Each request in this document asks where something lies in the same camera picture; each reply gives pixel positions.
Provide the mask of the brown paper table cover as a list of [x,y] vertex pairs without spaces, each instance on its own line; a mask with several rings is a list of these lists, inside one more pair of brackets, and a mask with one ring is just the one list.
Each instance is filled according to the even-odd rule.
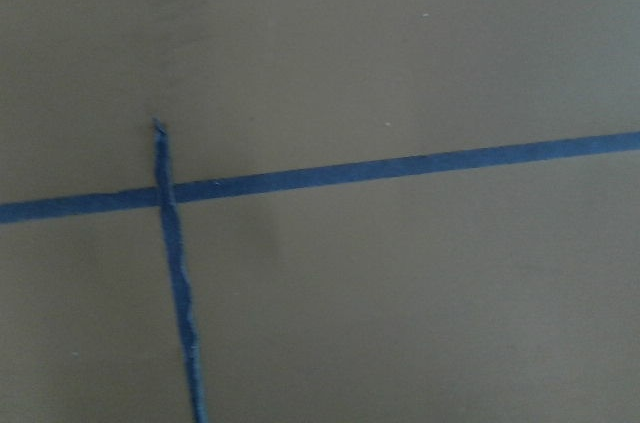
[[[1,199],[632,132],[639,0],[1,0]],[[635,422],[639,155],[179,208],[213,422]],[[1,418],[188,422],[159,212],[1,229]]]

